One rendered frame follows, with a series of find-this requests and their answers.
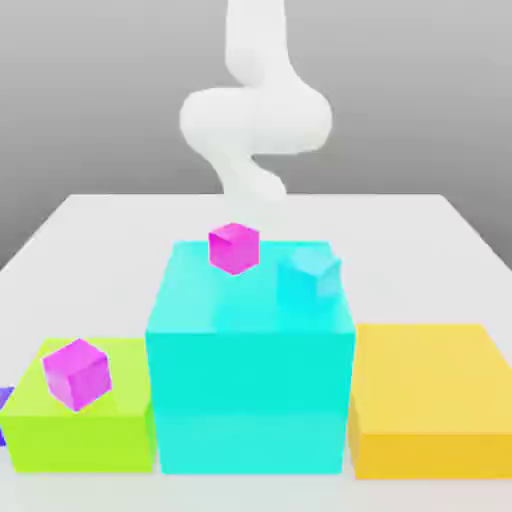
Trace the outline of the small magenta cube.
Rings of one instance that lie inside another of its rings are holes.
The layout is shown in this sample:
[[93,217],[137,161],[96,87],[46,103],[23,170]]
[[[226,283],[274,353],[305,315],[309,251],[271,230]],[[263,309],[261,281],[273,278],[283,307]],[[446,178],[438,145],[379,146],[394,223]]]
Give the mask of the small magenta cube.
[[208,234],[210,263],[238,275],[260,262],[260,233],[239,223],[220,226]]
[[83,339],[44,356],[41,362],[50,393],[73,412],[112,390],[107,354]]

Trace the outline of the small cyan cube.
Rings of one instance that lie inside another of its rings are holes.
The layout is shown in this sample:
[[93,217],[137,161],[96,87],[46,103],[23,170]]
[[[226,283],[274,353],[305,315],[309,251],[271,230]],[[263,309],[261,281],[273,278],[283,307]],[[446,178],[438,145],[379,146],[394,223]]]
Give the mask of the small cyan cube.
[[341,259],[327,243],[300,245],[277,264],[278,300],[290,307],[320,307],[339,298]]

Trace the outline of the small purple cube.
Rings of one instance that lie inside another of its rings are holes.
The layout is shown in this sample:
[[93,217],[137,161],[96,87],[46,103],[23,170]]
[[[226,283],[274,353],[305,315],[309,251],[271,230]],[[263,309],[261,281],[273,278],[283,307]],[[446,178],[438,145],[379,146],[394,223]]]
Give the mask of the small purple cube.
[[[8,399],[10,398],[14,389],[15,389],[14,386],[0,387],[0,412],[2,411],[3,407],[6,405]],[[5,446],[6,446],[6,440],[5,440],[5,437],[3,434],[2,427],[0,426],[0,447],[5,447]]]

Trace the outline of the large cyan box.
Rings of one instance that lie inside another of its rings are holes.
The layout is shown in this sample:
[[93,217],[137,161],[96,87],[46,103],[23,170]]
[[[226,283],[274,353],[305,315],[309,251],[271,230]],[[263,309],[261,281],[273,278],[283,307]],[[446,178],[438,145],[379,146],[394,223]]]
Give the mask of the large cyan box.
[[204,241],[176,243],[145,333],[166,474],[336,474],[342,469],[355,326],[347,299],[311,301],[278,269],[325,241],[265,241],[232,276]]

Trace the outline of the large yellow box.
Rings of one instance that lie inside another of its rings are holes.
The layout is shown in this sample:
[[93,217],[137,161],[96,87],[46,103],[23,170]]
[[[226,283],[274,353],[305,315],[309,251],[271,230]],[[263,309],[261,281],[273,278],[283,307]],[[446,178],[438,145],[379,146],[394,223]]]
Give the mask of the large yellow box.
[[360,480],[512,480],[512,367],[478,324],[360,324],[348,442]]

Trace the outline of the large lime green box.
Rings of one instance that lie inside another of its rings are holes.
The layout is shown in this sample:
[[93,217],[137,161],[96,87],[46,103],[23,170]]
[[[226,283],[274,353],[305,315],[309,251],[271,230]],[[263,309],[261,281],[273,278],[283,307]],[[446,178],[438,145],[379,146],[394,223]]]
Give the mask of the large lime green box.
[[79,412],[50,394],[42,358],[70,339],[45,339],[0,410],[0,428],[18,472],[150,472],[156,434],[141,338],[93,338],[106,353],[113,389]]

